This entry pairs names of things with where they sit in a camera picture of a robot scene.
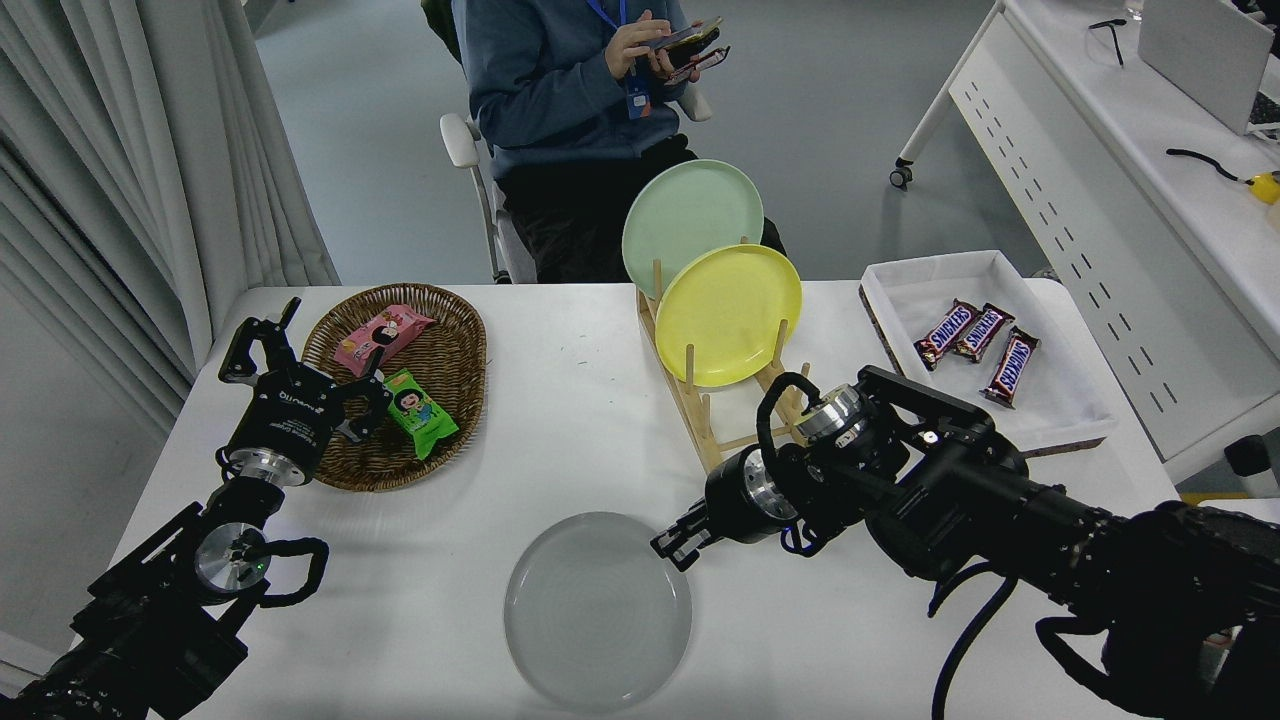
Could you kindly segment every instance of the snickers bar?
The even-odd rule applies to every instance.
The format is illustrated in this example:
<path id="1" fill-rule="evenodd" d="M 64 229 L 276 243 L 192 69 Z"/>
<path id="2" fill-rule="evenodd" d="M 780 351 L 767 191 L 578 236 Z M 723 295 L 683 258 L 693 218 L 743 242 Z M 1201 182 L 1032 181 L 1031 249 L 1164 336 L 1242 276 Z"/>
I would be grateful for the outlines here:
<path id="1" fill-rule="evenodd" d="M 1039 346 L 1039 340 L 1027 334 L 1014 325 L 1009 333 L 1009 346 L 1005 347 L 1005 356 L 996 368 L 996 377 L 982 388 L 982 395 L 992 402 L 998 402 L 1012 409 L 1014 393 L 1018 392 L 1018 383 L 1027 372 L 1027 361 L 1032 359 L 1032 352 Z"/>
<path id="2" fill-rule="evenodd" d="M 929 334 L 924 336 L 924 340 L 915 342 L 915 352 L 920 356 L 924 366 L 931 372 L 937 368 L 942 356 L 960 340 L 965 328 L 977 316 L 977 307 L 959 299 L 952 300 L 951 310 L 942 318 L 942 322 L 929 331 Z"/>
<path id="3" fill-rule="evenodd" d="M 996 340 L 1005 323 L 1014 320 L 1014 316 L 996 307 L 991 302 L 983 306 L 982 316 L 974 323 L 964 336 L 956 341 L 955 350 L 974 363 L 980 363 L 987 346 Z"/>

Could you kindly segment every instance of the green plate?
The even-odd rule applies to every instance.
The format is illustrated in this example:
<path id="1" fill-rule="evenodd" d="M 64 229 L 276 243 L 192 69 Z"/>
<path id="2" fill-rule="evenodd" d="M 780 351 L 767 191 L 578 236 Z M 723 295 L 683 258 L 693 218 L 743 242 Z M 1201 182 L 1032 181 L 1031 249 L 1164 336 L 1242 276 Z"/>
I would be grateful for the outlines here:
<path id="1" fill-rule="evenodd" d="M 694 259 L 744 237 L 759 245 L 764 205 L 746 177 L 728 163 L 690 160 L 649 181 L 622 228 L 622 260 L 631 282 L 658 296 L 653 261 L 662 261 L 663 284 L 671 284 Z"/>

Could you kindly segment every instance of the robotic arm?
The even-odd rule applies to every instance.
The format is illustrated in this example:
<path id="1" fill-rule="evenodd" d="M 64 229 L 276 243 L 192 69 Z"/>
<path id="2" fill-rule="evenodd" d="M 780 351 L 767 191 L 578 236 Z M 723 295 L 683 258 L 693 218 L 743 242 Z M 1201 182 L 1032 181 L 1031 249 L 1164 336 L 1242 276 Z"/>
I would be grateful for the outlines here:
<path id="1" fill-rule="evenodd" d="M 390 393 L 374 377 L 380 348 L 364 377 L 340 386 L 298 363 L 284 331 L 300 302 L 291 300 L 278 323 L 244 320 L 232 340 L 219 378 L 251 386 L 253 400 L 216 454 L 223 484 L 207 507 L 191 503 L 90 585 L 93 600 L 72 621 L 83 641 L 15 700 L 0 697 L 0 717 L 132 720 L 148 707 L 182 717 L 247 657 L 236 634 L 253 610 L 296 605 L 320 587 L 329 546 L 271 542 L 262 528 L 283 488 L 311 480 L 333 433 L 366 438 Z M 266 373 L 257 373 L 253 342 Z M 343 402 L 356 397 L 367 410 L 348 420 Z M 311 557 L 306 582 L 268 594 L 271 559 L 288 556 Z M 227 603 L 218 619 L 204 610 Z"/>
<path id="2" fill-rule="evenodd" d="M 684 571 L 719 539 L 780 534 L 783 550 L 809 557 L 865 521 L 909 575 L 937 583 L 931 616 L 969 578 L 1005 577 L 943 666 L 936 719 L 964 651 L 1019 580 L 1070 610 L 1037 623 L 1037 635 L 1103 700 L 1153 717 L 1275 716 L 1280 527 L 1176 501 L 1132 519 L 1085 506 L 1028 479 L 979 407 L 873 366 L 858 378 L 820 396 L 804 377 L 781 375 L 760 404 L 758 445 L 710 473 L 704 497 L 653 539 L 658 555 Z M 769 418 L 791 387 L 808 397 L 796 424 L 806 445 L 776 448 Z M 908 447 L 923 459 L 899 479 Z M 984 561 L 966 566 L 974 556 Z M 1231 628 L 1242 628 L 1233 650 L 1206 679 L 1203 641 Z M 1101 669 L 1061 638 L 1098 633 Z"/>

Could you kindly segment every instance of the laptop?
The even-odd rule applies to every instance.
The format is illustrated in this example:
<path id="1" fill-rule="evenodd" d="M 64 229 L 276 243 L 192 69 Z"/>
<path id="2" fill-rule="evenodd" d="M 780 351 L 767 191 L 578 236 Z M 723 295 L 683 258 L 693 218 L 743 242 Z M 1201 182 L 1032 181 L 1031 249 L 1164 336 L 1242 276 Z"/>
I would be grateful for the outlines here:
<path id="1" fill-rule="evenodd" d="M 1138 56 L 1233 131 L 1280 128 L 1274 31 L 1228 0 L 1147 0 Z"/>

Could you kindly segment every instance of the gray floor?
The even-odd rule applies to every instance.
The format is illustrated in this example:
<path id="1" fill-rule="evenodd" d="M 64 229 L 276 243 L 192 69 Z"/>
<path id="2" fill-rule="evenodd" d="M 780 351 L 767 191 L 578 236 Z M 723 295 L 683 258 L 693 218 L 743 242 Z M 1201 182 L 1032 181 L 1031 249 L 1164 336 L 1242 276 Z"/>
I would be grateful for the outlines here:
<path id="1" fill-rule="evenodd" d="M 690 18 L 724 15 L 733 47 L 701 83 L 716 117 L 685 132 L 755 181 L 803 278 L 977 249 L 1024 274 L 1047 265 L 954 110 L 910 192 L 887 182 L 989 6 L 684 1 Z M 417 0 L 278 3 L 259 51 L 343 282 L 488 282 L 475 197 L 436 124 L 466 113 L 466 85 Z"/>

